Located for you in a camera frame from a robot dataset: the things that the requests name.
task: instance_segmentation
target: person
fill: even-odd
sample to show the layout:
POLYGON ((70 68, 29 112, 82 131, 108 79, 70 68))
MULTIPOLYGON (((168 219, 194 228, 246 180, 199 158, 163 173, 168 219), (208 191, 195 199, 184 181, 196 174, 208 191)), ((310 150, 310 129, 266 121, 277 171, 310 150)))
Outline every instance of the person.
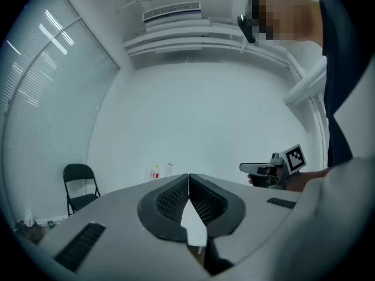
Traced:
MULTIPOLYGON (((359 16, 367 1, 248 0, 245 18, 254 38, 310 40, 320 45, 327 57, 324 103, 330 134, 328 168, 293 174, 287 190, 302 191, 308 181, 325 177, 331 167, 353 157, 334 114, 359 82, 374 52, 370 26, 359 16)), ((256 177, 248 178, 252 183, 256 177)))

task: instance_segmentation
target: black folding chair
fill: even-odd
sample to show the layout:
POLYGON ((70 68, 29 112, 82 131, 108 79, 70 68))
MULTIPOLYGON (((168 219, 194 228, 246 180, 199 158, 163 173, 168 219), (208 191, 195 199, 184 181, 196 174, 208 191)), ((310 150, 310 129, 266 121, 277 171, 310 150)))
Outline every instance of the black folding chair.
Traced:
POLYGON ((73 213, 82 209, 86 205, 90 204, 92 201, 100 197, 98 185, 96 184, 94 172, 90 169, 89 166, 81 165, 78 163, 73 163, 71 165, 67 165, 64 169, 63 173, 64 178, 64 185, 66 190, 66 202, 68 207, 68 216, 70 216, 69 206, 73 210, 73 213), (67 182, 73 180, 80 180, 80 179, 94 179, 95 182, 95 194, 85 194, 84 196, 70 198, 68 188, 66 186, 67 182))

